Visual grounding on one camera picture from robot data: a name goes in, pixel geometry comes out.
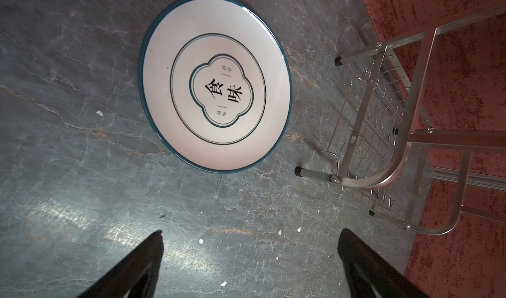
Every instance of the plate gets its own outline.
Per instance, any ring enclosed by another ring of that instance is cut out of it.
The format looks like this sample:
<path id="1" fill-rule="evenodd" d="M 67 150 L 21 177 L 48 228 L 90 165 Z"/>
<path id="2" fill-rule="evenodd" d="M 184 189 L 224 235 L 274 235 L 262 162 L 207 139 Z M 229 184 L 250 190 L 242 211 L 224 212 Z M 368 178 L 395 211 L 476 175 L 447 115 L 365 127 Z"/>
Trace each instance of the plate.
<path id="1" fill-rule="evenodd" d="M 206 171 L 256 165 L 279 143 L 290 116 L 283 49 L 235 0 L 178 0 L 164 9 L 144 37 L 138 83 L 164 145 Z"/>

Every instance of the black rubber foot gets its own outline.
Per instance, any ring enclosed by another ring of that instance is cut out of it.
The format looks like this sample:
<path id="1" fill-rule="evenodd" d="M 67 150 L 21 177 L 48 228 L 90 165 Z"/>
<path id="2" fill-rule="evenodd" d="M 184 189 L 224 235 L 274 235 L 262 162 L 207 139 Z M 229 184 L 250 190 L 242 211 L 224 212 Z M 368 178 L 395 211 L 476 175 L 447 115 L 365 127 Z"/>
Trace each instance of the black rubber foot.
<path id="1" fill-rule="evenodd" d="M 295 176 L 302 177 L 302 176 L 300 176 L 300 171 L 301 171 L 301 170 L 302 170 L 302 168 L 301 168 L 300 166 L 297 166 L 297 167 L 295 168 L 295 171 L 294 171 Z"/>
<path id="2" fill-rule="evenodd" d="M 341 63 L 341 57 L 340 56 L 338 56 L 338 57 L 335 58 L 334 64 L 336 66 L 341 66 L 343 64 L 343 63 Z"/>

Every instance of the textured red wall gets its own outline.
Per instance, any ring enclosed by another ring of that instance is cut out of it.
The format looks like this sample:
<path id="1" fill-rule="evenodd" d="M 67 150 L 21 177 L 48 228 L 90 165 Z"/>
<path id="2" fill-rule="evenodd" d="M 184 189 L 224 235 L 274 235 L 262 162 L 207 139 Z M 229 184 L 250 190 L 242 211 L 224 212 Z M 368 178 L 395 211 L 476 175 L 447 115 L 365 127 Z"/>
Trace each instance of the textured red wall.
<path id="1" fill-rule="evenodd" d="M 455 183 L 434 180 L 422 225 L 436 227 L 449 215 Z M 506 193 L 466 188 L 465 204 L 506 213 Z M 406 277 L 431 297 L 506 296 L 506 225 L 464 214 L 451 233 L 418 235 Z"/>
<path id="2" fill-rule="evenodd" d="M 363 0 L 380 40 L 489 0 Z M 412 77 L 420 45 L 396 49 Z M 506 130 L 506 16 L 437 41 L 424 103 L 436 129 Z M 460 152 L 431 150 L 434 166 L 458 169 Z M 506 156 L 475 154 L 471 171 L 506 176 Z M 455 184 L 433 182 L 421 224 L 447 218 Z M 465 204 L 506 214 L 506 193 L 468 186 Z M 506 225 L 465 214 L 454 231 L 417 235 L 406 276 L 433 297 L 506 297 Z"/>

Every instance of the chinese characters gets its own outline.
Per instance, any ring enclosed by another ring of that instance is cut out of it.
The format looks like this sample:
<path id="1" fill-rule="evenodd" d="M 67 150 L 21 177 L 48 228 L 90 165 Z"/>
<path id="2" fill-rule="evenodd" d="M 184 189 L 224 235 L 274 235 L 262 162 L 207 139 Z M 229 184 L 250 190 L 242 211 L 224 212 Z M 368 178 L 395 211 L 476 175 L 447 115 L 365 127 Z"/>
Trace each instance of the chinese characters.
<path id="1" fill-rule="evenodd" d="M 241 97 L 239 97 L 239 94 L 242 94 L 242 92 L 239 92 L 238 90 L 241 90 L 241 87 L 235 89 L 235 85 L 232 89 L 232 86 L 230 88 L 227 88 L 228 91 L 230 91 L 230 94 L 228 95 L 228 100 L 238 103 L 237 98 L 241 100 Z"/>
<path id="2" fill-rule="evenodd" d="M 209 84 L 206 85 L 206 88 L 207 90 L 209 90 L 211 92 L 211 95 L 213 98 L 216 98 L 215 97 L 215 93 L 219 94 L 220 96 L 222 96 L 222 92 L 221 92 L 221 86 L 223 86 L 223 84 L 220 84 L 218 82 L 215 83 L 215 79 L 213 78 L 212 79 L 212 82 L 210 82 Z"/>
<path id="3" fill-rule="evenodd" d="M 223 96 L 223 93 L 221 91 L 222 86 L 223 86 L 223 84 L 220 84 L 219 82 L 216 81 L 216 79 L 213 78 L 212 81 L 206 85 L 206 88 L 207 88 L 207 90 L 209 90 L 211 92 L 212 97 L 214 99 L 216 99 L 215 94 Z M 241 90 L 241 87 L 239 86 L 239 88 L 235 88 L 235 85 L 230 86 L 230 88 L 227 88 L 227 91 L 230 92 L 228 94 L 227 100 L 238 103 L 239 100 L 241 100 L 241 97 L 239 95 L 240 94 L 242 95 L 242 92 L 240 92 L 240 90 Z"/>

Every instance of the floor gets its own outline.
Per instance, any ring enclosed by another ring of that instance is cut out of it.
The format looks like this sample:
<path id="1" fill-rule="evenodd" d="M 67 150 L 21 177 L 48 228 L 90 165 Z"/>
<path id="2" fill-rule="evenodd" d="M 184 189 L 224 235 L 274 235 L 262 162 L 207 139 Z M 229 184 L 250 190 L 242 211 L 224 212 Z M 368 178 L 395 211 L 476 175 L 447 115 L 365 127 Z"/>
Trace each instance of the floor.
<path id="1" fill-rule="evenodd" d="M 239 0 L 280 40 L 294 102 L 277 149 L 233 175 L 171 155 L 139 101 L 143 35 L 175 0 L 0 1 L 1 296 L 76 296 L 157 229 L 157 297 L 347 297 L 342 228 L 404 272 L 413 232 L 294 176 L 332 166 L 344 86 L 370 66 L 333 59 L 377 40 L 362 0 Z"/>

